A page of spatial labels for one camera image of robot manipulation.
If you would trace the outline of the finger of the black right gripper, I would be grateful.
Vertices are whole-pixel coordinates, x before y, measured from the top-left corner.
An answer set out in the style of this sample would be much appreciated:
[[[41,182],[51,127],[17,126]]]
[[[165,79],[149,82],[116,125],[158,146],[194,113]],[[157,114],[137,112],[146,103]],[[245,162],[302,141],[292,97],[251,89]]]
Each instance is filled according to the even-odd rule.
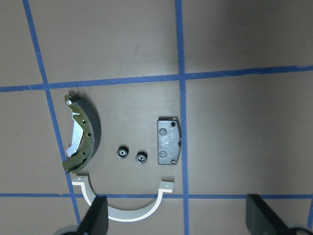
[[[246,226],[251,235],[289,235],[288,226],[258,195],[246,196]]]

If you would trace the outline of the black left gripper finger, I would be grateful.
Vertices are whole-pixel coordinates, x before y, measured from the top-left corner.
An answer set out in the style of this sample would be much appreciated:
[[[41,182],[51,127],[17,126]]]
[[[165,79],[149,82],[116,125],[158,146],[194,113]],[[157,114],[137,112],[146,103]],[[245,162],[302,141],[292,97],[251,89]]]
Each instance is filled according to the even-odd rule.
[[[83,221],[76,230],[77,235],[106,235],[108,232],[108,202],[106,196],[96,196]]]

